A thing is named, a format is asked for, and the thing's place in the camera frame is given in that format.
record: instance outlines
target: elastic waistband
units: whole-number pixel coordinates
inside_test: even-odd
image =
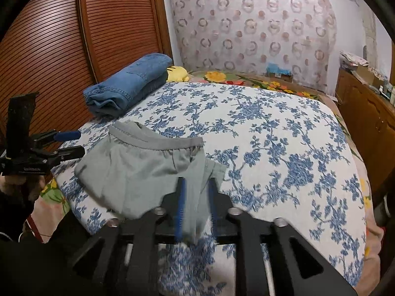
[[[191,147],[203,147],[202,137],[193,138],[167,138],[138,122],[128,124],[116,121],[109,133],[119,140],[141,149],[173,150]]]

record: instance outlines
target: bottle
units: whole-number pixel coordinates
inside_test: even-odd
[[[395,106],[395,88],[392,88],[390,103]]]

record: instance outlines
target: white wall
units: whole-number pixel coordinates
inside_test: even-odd
[[[376,20],[376,42],[377,42],[377,69],[386,75],[388,79],[391,75],[392,65],[392,40],[383,27],[380,20]]]
[[[355,0],[329,0],[336,15],[337,37],[335,47],[329,57],[327,93],[334,95],[337,76],[339,70],[339,52],[341,50],[351,52],[362,57],[363,46],[365,45],[365,31],[362,24],[362,17]],[[169,24],[169,34],[171,48],[173,52],[174,64],[182,66],[176,33],[173,24],[173,14],[170,0],[165,0],[167,22]],[[379,68],[383,73],[390,76],[392,62],[391,39],[378,19],[376,19],[377,29],[377,50]]]

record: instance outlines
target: wooden wardrobe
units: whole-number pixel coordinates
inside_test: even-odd
[[[79,128],[92,118],[83,89],[145,54],[171,56],[168,36],[163,0],[31,0],[0,43],[2,131],[9,98],[37,91],[31,133]]]

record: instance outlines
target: human hand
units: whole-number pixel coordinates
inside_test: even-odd
[[[27,188],[28,199],[35,202],[45,187],[44,176],[0,176],[0,191],[8,196],[21,196],[22,187]]]

